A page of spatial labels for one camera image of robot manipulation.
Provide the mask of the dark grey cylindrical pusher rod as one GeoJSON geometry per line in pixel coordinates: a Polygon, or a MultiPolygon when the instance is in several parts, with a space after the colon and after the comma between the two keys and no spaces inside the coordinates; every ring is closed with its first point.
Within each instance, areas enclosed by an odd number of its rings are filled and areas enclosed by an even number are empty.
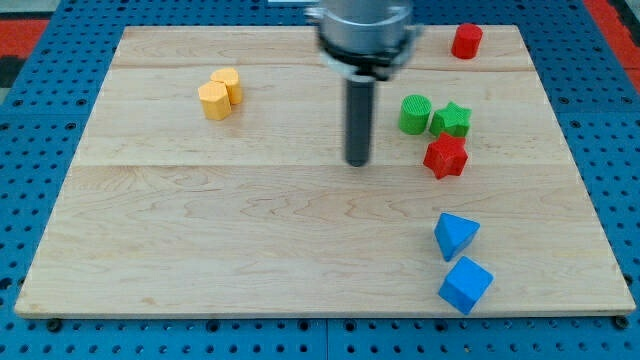
{"type": "Polygon", "coordinates": [[[364,166],[369,161],[374,99],[373,78],[346,79],[344,155],[353,167],[364,166]]]}

